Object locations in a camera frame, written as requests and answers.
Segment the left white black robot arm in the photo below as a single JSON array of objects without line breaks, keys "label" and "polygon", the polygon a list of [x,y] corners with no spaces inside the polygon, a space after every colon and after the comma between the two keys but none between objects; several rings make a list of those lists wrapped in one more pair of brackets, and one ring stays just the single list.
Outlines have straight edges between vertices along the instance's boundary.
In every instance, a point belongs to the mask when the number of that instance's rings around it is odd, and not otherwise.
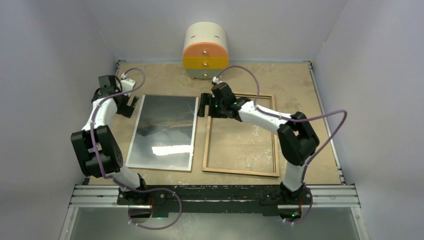
[{"label": "left white black robot arm", "polygon": [[87,177],[113,181],[123,195],[129,194],[132,201],[142,205],[149,199],[145,180],[124,164],[122,151],[109,126],[115,115],[132,117],[139,98],[131,93],[138,86],[125,73],[121,77],[103,75],[98,82],[86,124],[70,136],[79,167]]}]

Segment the black wooden picture frame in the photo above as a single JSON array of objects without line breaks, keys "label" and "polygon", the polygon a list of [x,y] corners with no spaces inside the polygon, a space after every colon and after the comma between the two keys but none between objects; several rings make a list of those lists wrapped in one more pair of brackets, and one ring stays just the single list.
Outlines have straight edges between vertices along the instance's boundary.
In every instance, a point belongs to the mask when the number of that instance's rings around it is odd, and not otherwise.
[{"label": "black wooden picture frame", "polygon": [[252,123],[208,116],[202,171],[278,178],[278,137]]}]

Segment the glossy photo print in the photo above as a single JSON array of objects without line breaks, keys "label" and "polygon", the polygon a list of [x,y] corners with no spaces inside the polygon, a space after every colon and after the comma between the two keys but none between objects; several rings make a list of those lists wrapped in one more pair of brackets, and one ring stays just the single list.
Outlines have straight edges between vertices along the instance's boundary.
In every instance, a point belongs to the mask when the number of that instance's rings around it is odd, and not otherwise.
[{"label": "glossy photo print", "polygon": [[190,172],[198,105],[195,96],[143,95],[126,166]]}]

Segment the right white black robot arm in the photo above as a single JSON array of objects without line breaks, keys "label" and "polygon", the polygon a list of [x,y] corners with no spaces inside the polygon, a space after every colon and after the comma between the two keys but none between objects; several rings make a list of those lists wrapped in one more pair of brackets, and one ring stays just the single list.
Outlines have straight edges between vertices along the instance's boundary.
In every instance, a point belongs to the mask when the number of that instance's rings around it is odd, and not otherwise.
[{"label": "right white black robot arm", "polygon": [[201,93],[197,115],[234,119],[276,135],[287,161],[280,196],[284,202],[292,204],[300,198],[300,191],[305,187],[307,162],[315,154],[320,140],[302,112],[277,112],[256,101],[249,97],[237,97],[227,83],[219,82],[213,85],[210,93]]}]

